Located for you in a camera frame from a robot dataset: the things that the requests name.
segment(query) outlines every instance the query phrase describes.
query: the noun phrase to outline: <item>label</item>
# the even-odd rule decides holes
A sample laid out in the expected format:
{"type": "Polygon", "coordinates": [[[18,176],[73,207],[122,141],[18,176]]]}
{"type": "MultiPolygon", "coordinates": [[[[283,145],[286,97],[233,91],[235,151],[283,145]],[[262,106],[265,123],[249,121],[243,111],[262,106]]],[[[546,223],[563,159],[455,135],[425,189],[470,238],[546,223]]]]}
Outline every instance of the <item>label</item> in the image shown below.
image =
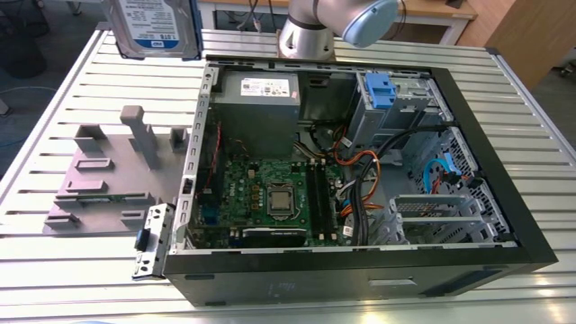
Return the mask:
{"type": "Polygon", "coordinates": [[[178,44],[173,10],[163,0],[118,0],[125,23],[134,42],[154,49],[171,49],[178,44]]]}
{"type": "Polygon", "coordinates": [[[350,147],[350,145],[351,145],[351,141],[347,140],[347,139],[345,138],[345,136],[341,138],[339,142],[345,145],[345,147],[350,147]]]}
{"type": "Polygon", "coordinates": [[[350,238],[353,234],[353,228],[350,226],[343,226],[343,229],[341,230],[341,234],[350,238]]]}
{"type": "Polygon", "coordinates": [[[239,95],[251,97],[289,97],[289,82],[278,79],[243,79],[239,95]]]}

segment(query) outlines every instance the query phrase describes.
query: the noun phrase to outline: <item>slotted aluminum worktable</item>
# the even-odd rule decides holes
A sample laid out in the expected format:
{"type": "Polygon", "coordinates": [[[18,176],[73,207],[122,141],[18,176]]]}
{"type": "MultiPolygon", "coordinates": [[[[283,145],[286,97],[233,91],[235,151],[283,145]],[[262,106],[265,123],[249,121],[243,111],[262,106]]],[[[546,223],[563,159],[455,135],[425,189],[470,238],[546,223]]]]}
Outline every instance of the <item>slotted aluminum worktable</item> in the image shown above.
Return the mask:
{"type": "MultiPolygon", "coordinates": [[[[207,54],[274,57],[271,34],[203,31],[207,54]]],[[[155,316],[217,323],[513,323],[576,321],[574,152],[503,61],[482,49],[381,42],[357,50],[335,42],[341,61],[447,68],[559,262],[453,298],[285,304],[194,310],[166,281],[134,283],[133,235],[38,235],[71,161],[81,123],[126,133],[118,114],[141,105],[154,132],[187,126],[203,61],[119,58],[110,32],[95,31],[0,183],[0,319],[114,323],[155,316]],[[142,318],[134,315],[147,313],[142,318]]]]}

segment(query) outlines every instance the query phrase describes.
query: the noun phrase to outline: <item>hard drive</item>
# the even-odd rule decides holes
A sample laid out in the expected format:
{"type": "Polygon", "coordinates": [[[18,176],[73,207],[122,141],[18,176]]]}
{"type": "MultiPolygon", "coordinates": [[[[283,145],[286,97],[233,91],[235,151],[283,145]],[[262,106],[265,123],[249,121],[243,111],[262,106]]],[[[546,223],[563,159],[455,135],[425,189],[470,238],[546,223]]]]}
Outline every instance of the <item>hard drive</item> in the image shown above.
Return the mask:
{"type": "Polygon", "coordinates": [[[123,58],[201,59],[201,21],[194,0],[102,0],[123,58]]]}

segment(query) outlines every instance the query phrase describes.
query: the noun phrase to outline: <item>blue drive bay latch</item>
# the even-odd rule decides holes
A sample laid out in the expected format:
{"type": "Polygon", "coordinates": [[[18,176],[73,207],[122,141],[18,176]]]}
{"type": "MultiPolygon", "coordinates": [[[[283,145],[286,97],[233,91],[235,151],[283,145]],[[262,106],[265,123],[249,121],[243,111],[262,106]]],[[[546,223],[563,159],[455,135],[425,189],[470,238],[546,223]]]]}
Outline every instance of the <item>blue drive bay latch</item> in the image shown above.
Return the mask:
{"type": "Polygon", "coordinates": [[[390,82],[387,74],[366,73],[365,78],[374,109],[391,108],[395,100],[395,86],[390,82]]]}

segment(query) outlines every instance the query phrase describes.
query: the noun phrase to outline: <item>cpu socket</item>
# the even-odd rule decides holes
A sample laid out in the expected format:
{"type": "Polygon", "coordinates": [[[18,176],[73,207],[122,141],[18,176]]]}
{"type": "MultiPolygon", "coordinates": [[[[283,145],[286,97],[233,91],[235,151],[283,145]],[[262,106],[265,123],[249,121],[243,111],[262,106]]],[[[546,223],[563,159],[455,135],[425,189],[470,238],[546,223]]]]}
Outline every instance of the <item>cpu socket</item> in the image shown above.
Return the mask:
{"type": "Polygon", "coordinates": [[[290,184],[267,186],[266,197],[266,213],[275,221],[285,221],[294,216],[293,187],[290,184]]]}

